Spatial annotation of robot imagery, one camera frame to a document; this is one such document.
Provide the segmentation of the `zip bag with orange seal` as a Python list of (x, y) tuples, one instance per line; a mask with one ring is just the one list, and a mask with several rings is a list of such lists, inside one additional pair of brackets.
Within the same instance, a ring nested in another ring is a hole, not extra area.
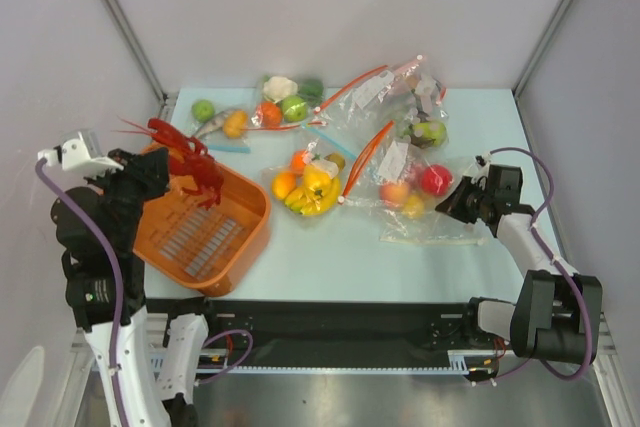
[(367, 212), (383, 242), (413, 245), (481, 245), (488, 235), (436, 211), (463, 177), (474, 176), (471, 157), (426, 154), (388, 121), (371, 137), (349, 172), (338, 202)]

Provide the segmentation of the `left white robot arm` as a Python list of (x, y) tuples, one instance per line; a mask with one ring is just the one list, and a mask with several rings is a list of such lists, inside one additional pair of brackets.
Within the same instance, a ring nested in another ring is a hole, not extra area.
[(220, 335), (202, 300), (181, 301), (168, 316), (158, 374), (146, 322), (145, 263), (134, 252), (144, 206), (169, 190), (165, 148), (111, 151), (108, 166), (84, 187), (62, 190), (37, 165), (55, 194), (50, 217), (66, 279), (65, 300), (99, 369), (113, 426), (195, 426), (196, 368), (202, 347)]

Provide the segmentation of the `red plastic lobster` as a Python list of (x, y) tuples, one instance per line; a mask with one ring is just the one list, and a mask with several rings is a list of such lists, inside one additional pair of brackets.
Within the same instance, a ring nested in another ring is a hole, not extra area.
[(190, 177), (194, 187), (182, 187), (186, 195), (199, 197), (199, 207), (209, 210), (222, 198), (223, 175), (208, 148), (194, 136), (186, 136), (159, 118), (150, 118), (145, 126), (121, 119), (134, 127), (133, 133), (149, 136), (155, 143), (169, 149), (169, 173)]

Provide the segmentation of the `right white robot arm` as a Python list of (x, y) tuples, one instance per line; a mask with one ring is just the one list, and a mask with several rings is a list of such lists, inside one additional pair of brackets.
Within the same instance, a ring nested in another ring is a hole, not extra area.
[(461, 223), (484, 223), (523, 275), (517, 300), (477, 298), (474, 315), (461, 323), (463, 340), (484, 348), (496, 336), (521, 358), (589, 365), (595, 360), (603, 289), (554, 253), (536, 223), (534, 208), (520, 201), (518, 167), (488, 165), (464, 176), (436, 211)]

